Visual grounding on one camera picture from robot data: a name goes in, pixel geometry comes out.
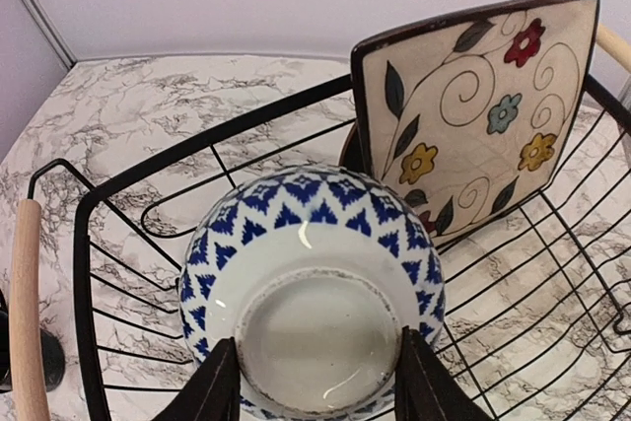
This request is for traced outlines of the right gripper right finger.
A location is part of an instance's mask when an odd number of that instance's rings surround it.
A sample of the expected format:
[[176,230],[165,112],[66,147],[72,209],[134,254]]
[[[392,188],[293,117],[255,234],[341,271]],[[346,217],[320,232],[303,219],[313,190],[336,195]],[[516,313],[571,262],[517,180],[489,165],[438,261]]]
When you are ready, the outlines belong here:
[[396,421],[490,421],[452,378],[418,330],[402,329],[395,371]]

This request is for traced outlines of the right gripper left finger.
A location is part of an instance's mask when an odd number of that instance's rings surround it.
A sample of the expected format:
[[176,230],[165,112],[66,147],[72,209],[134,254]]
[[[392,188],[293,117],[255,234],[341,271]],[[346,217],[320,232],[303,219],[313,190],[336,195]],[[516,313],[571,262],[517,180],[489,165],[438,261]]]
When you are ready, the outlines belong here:
[[154,421],[239,421],[241,373],[233,337],[217,342]]

